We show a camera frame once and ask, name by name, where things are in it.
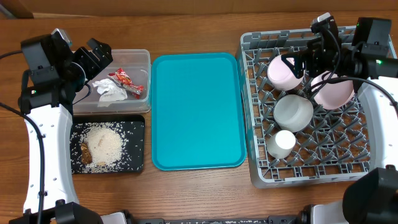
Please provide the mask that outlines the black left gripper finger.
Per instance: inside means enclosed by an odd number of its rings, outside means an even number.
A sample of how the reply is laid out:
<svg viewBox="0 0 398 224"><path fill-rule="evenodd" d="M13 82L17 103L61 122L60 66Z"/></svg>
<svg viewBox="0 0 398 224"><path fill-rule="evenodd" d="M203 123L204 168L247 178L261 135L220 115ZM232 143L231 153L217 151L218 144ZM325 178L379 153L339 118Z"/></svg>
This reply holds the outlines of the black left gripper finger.
<svg viewBox="0 0 398 224"><path fill-rule="evenodd" d="M90 81L108 66L108 54L104 53L100 47L92 51L81 47L74 53L73 61L85 72L86 81Z"/></svg>
<svg viewBox="0 0 398 224"><path fill-rule="evenodd" d="M108 44L102 43L94 38L91 38L87 45L92 49L92 53L98 58L100 62L112 62L111 47Z"/></svg>

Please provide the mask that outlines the red snack wrapper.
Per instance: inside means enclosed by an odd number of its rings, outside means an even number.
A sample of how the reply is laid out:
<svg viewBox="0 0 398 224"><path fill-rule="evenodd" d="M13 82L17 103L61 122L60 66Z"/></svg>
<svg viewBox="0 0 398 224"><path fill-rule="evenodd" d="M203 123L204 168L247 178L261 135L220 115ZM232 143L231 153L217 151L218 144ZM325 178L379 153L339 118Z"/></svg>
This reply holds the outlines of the red snack wrapper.
<svg viewBox="0 0 398 224"><path fill-rule="evenodd" d="M144 91L144 86L135 85L130 76L122 68L117 69L113 73L109 73L108 77L127 91L131 92L136 99L139 99L141 93Z"/></svg>

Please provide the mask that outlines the white tissue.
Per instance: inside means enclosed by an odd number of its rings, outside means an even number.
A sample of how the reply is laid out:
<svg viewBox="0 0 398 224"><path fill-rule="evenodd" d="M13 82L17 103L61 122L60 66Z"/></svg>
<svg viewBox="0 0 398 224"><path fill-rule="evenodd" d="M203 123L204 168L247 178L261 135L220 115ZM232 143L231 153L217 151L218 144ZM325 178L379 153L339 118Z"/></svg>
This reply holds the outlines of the white tissue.
<svg viewBox="0 0 398 224"><path fill-rule="evenodd" d="M127 92L125 89L118 87L111 79L105 78L93 82L98 94L100 94L99 101L122 101L127 99Z"/></svg>

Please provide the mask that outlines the grey-white bowl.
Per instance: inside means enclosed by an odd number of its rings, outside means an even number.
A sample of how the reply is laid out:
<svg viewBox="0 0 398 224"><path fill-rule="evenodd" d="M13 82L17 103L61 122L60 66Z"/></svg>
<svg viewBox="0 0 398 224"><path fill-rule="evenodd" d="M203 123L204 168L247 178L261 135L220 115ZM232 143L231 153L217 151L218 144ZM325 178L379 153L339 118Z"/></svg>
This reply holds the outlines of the grey-white bowl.
<svg viewBox="0 0 398 224"><path fill-rule="evenodd" d="M310 123L313 105L301 96L286 95L276 103L273 115L281 129L296 133Z"/></svg>

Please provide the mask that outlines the pink round plate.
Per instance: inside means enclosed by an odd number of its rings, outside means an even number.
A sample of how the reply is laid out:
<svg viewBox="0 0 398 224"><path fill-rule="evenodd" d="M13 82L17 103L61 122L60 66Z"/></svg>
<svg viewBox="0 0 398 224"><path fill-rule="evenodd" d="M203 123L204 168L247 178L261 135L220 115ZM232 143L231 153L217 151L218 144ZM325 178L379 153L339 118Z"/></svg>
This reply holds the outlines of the pink round plate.
<svg viewBox="0 0 398 224"><path fill-rule="evenodd" d="M347 104L354 97L353 82L344 81L326 84L313 98L325 110L335 110Z"/></svg>

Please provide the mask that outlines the cream plastic cup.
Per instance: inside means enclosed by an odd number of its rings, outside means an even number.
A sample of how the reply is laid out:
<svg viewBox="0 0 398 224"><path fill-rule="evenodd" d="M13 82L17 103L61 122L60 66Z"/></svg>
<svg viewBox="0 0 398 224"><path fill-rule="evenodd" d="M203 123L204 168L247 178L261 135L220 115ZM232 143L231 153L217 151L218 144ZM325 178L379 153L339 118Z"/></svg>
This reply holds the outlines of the cream plastic cup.
<svg viewBox="0 0 398 224"><path fill-rule="evenodd" d="M296 144L294 134L288 130L281 130L274 134L267 141L268 153L276 158L283 159L287 157Z"/></svg>

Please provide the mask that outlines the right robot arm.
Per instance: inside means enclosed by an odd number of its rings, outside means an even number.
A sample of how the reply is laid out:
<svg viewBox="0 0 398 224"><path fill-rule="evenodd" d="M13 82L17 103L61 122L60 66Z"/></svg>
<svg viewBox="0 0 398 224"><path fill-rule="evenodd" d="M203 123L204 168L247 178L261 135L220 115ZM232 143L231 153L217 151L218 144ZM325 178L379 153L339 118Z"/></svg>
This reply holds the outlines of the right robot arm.
<svg viewBox="0 0 398 224"><path fill-rule="evenodd" d="M341 45L335 19L325 13L313 20L318 37L307 48L282 56L294 59L289 68L300 78L336 73L310 87L352 81L366 117L371 150L369 172L350 185L339 202L314 205L302 223L397 223L397 59L389 55L389 19L360 17L352 47Z"/></svg>

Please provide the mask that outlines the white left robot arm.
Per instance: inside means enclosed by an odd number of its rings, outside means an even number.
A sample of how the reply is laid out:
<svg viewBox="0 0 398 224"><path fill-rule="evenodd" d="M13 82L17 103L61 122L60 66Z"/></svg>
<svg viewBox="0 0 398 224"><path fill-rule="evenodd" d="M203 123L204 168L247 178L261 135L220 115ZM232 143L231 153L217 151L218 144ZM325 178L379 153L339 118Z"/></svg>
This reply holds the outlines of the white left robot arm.
<svg viewBox="0 0 398 224"><path fill-rule="evenodd" d="M23 215L12 223L102 223L79 204L72 179L70 132L76 93L112 61L111 47L90 39L72 52L64 30L21 42L28 64L19 108L29 137L29 185Z"/></svg>

